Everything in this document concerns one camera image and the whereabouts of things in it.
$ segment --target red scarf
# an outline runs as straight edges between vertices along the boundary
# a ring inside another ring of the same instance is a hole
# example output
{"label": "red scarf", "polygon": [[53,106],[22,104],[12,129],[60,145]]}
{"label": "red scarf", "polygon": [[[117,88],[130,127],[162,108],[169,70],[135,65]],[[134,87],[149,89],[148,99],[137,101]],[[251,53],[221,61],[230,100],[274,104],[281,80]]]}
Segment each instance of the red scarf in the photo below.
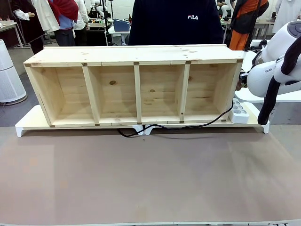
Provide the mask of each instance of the red scarf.
{"label": "red scarf", "polygon": [[59,16],[63,15],[71,20],[77,21],[79,7],[74,0],[48,0],[49,5],[55,15],[58,24],[60,24]]}

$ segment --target orange pants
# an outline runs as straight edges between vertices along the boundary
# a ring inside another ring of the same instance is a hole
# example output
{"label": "orange pants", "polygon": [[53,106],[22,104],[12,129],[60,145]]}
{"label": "orange pants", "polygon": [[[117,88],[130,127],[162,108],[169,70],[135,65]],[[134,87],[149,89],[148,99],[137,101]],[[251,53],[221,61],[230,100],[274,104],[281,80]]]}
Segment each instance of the orange pants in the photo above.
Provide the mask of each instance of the orange pants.
{"label": "orange pants", "polygon": [[241,34],[236,31],[232,31],[232,38],[230,43],[231,50],[244,50],[246,42],[248,41],[249,34]]}

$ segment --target wooden box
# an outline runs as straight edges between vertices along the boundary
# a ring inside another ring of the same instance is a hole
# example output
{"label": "wooden box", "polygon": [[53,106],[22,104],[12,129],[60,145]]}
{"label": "wooden box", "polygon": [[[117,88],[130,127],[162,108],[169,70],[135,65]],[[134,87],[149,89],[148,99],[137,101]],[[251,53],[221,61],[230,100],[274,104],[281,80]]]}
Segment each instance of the wooden box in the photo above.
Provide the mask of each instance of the wooden box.
{"label": "wooden box", "polygon": [[230,107],[242,57],[225,45],[50,47],[24,65],[50,126],[185,124]]}

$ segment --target blue container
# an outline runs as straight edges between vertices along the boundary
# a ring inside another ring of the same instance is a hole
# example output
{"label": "blue container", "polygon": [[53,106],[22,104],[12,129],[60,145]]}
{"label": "blue container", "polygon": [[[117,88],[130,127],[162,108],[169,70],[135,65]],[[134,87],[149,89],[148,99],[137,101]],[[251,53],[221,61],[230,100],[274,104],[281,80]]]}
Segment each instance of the blue container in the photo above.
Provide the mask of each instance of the blue container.
{"label": "blue container", "polygon": [[114,19],[114,30],[116,32],[128,32],[130,30],[130,22]]}

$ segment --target shelf compartment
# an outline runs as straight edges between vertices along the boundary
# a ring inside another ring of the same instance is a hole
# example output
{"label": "shelf compartment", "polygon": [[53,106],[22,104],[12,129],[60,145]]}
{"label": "shelf compartment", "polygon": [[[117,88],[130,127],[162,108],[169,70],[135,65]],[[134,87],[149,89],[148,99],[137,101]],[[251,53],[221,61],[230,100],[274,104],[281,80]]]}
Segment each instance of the shelf compartment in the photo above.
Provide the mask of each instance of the shelf compartment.
{"label": "shelf compartment", "polygon": [[92,126],[82,67],[26,68],[50,126]]}
{"label": "shelf compartment", "polygon": [[185,65],[141,65],[142,123],[179,123]]}
{"label": "shelf compartment", "polygon": [[99,124],[137,124],[134,67],[96,66],[87,71],[94,87]]}
{"label": "shelf compartment", "polygon": [[[230,107],[237,64],[190,65],[184,121],[207,123]],[[225,114],[217,122],[227,119]]]}

